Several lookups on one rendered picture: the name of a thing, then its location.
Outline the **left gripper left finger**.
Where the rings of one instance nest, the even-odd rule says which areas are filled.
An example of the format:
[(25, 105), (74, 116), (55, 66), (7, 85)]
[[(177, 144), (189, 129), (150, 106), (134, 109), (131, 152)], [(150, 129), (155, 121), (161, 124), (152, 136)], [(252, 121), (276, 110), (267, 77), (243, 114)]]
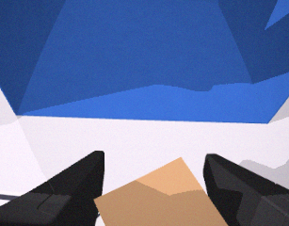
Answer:
[(93, 151), (23, 195), (0, 205), (0, 226), (95, 226), (104, 151)]

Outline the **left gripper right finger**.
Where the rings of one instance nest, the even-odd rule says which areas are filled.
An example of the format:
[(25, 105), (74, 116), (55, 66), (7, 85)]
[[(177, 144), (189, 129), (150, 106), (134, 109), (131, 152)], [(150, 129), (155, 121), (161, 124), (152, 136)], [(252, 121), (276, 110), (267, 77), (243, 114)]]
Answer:
[(228, 226), (289, 226), (289, 189), (216, 153), (205, 156), (202, 174)]

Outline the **tan wooden block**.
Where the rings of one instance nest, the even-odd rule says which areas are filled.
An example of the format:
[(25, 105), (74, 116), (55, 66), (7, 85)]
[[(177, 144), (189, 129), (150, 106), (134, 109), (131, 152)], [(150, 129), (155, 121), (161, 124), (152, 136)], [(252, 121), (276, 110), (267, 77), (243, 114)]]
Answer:
[(228, 226), (182, 157), (94, 202), (105, 226)]

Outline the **large blue box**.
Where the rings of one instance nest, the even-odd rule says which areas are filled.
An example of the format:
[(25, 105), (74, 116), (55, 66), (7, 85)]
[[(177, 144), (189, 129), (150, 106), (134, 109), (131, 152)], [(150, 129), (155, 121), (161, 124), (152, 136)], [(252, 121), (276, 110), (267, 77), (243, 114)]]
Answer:
[(0, 0), (16, 116), (266, 123), (289, 97), (289, 0)]

